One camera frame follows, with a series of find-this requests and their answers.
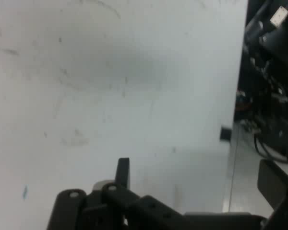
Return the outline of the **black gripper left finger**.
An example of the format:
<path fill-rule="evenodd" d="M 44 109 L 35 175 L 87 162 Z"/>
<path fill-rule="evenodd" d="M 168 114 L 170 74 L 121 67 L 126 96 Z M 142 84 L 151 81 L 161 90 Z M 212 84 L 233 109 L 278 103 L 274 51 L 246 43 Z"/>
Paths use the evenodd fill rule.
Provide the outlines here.
<path fill-rule="evenodd" d="M 129 189 L 130 160 L 118 160 L 115 179 L 86 194 L 70 189 L 57 195 L 49 230 L 181 230 L 185 218 L 151 196 Z"/>

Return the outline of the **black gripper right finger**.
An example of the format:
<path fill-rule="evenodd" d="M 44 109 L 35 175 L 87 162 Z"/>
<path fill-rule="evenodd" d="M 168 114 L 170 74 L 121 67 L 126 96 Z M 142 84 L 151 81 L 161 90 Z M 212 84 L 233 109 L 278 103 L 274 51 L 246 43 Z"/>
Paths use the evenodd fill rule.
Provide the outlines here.
<path fill-rule="evenodd" d="M 273 161 L 260 160 L 257 187 L 273 213 L 263 230 L 288 230 L 288 175 Z"/>

